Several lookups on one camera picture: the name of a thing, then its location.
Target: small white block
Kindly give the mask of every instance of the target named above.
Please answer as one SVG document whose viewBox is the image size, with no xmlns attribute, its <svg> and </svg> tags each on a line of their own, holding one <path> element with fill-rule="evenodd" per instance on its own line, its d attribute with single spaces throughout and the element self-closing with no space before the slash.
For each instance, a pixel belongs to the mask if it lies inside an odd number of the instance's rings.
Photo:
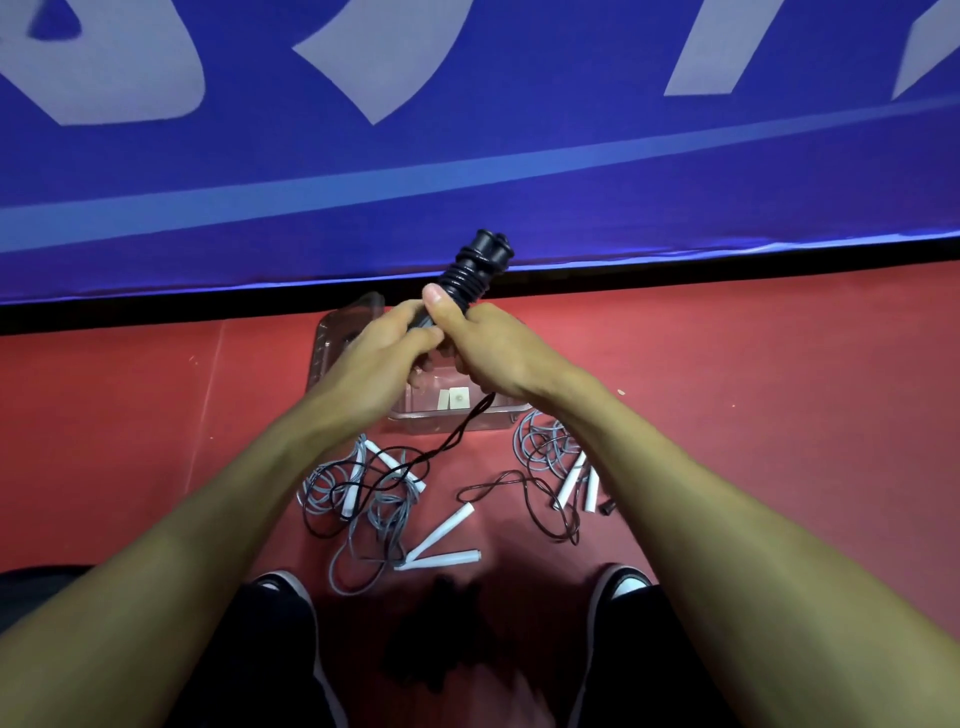
<svg viewBox="0 0 960 728">
<path fill-rule="evenodd" d="M 450 387 L 450 409 L 470 409 L 469 387 Z"/>
</svg>

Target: plastic box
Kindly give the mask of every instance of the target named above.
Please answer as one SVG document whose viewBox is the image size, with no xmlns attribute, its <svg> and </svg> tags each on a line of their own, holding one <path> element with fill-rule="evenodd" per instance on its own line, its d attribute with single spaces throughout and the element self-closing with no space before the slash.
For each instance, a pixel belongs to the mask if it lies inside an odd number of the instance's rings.
<svg viewBox="0 0 960 728">
<path fill-rule="evenodd" d="M 373 319 L 383 314 L 383 297 L 369 293 L 344 308 L 326 314 L 317 325 L 313 358 L 307 389 L 330 370 L 343 350 Z M 418 385 L 406 385 L 403 396 L 391 408 L 388 418 L 391 429 L 422 435 L 433 432 L 452 432 L 484 398 L 480 387 L 460 374 L 452 357 L 439 352 L 430 353 L 430 364 L 417 377 Z M 469 406 L 460 409 L 438 409 L 441 391 L 452 387 L 468 389 Z M 529 402 L 497 395 L 491 407 L 470 421 L 467 429 L 507 429 L 532 407 Z"/>
</svg>

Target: leg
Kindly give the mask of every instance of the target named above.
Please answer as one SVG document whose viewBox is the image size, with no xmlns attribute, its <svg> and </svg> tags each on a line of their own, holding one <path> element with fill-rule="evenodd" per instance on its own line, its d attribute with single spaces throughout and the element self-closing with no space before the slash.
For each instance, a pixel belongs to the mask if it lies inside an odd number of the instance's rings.
<svg viewBox="0 0 960 728">
<path fill-rule="evenodd" d="M 610 567 L 590 602 L 588 667 L 570 728 L 739 726 L 666 594 L 639 570 Z"/>
<path fill-rule="evenodd" d="M 88 569 L 0 574 L 0 631 Z M 347 725 L 320 666 L 309 595 L 293 574 L 274 571 L 237 591 L 166 724 L 212 728 L 294 721 Z"/>
</svg>

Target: white jump rope handle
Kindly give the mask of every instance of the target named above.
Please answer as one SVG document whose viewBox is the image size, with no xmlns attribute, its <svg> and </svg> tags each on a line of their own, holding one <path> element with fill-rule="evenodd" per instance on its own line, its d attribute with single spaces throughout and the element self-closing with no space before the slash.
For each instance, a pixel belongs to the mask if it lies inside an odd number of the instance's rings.
<svg viewBox="0 0 960 728">
<path fill-rule="evenodd" d="M 596 513 L 597 510 L 597 489 L 600 485 L 600 476 L 597 471 L 590 466 L 590 473 L 587 476 L 587 499 L 584 503 L 584 510 L 588 513 Z"/>
<path fill-rule="evenodd" d="M 380 458 L 384 465 L 390 468 L 390 470 L 400 467 L 400 464 L 386 452 L 378 448 L 373 440 L 365 440 L 364 446 L 366 446 L 367 450 L 369 450 L 372 455 L 376 455 L 378 458 Z M 426 483 L 424 483 L 410 471 L 407 471 L 407 474 L 403 476 L 403 479 L 416 488 L 418 493 L 422 493 L 423 489 L 426 488 Z"/>
<path fill-rule="evenodd" d="M 455 567 L 458 564 L 472 564 L 480 561 L 480 551 L 474 548 L 470 551 L 454 551 L 453 553 L 442 553 L 437 556 L 424 556 L 422 559 L 408 561 L 404 564 L 394 567 L 395 571 L 408 571 L 410 569 L 439 569 L 442 567 Z"/>
<path fill-rule="evenodd" d="M 460 525 L 461 521 L 473 513 L 473 504 L 464 503 L 460 508 L 457 509 L 457 512 L 454 513 L 450 518 L 437 526 L 433 533 L 423 539 L 422 543 L 418 546 L 415 546 L 408 554 L 406 561 L 404 562 L 404 567 L 409 567 L 410 563 L 414 561 L 418 556 L 420 556 L 424 551 L 430 548 L 432 545 L 436 544 L 441 538 L 446 534 Z"/>
<path fill-rule="evenodd" d="M 580 454 L 577 455 L 577 459 L 574 461 L 573 467 L 570 468 L 570 472 L 566 474 L 564 485 L 561 487 L 560 492 L 557 493 L 558 502 L 553 504 L 553 507 L 556 510 L 561 511 L 566 507 L 566 502 L 570 500 L 570 494 L 573 493 L 573 487 L 580 479 L 580 472 L 584 469 L 585 462 L 587 462 L 587 454 L 580 450 Z"/>
</svg>

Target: red floor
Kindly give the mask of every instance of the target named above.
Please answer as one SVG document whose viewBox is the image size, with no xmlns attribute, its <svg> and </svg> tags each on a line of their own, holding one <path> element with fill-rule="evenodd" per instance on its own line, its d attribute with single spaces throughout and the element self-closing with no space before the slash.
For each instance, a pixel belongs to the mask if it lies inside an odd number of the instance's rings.
<svg viewBox="0 0 960 728">
<path fill-rule="evenodd" d="M 960 264 L 942 263 L 501 304 L 960 636 L 958 290 Z M 0 339 L 0 569 L 103 560 L 201 486 L 302 393 L 318 318 Z M 457 487 L 513 466 L 509 438 L 470 433 L 437 459 L 411 543 L 455 509 Z M 483 550 L 451 573 L 482 580 L 494 630 L 558 715 L 581 670 L 585 584 L 605 562 L 645 565 L 619 517 L 585 515 L 583 533 L 579 547 L 549 544 L 504 491 L 449 537 Z M 338 626 L 324 663 L 355 724 L 528 713 L 486 671 L 451 677 L 443 700 L 390 685 L 376 669 L 386 636 L 433 574 L 331 598 L 328 553 L 292 507 L 257 569 L 294 569 Z"/>
</svg>

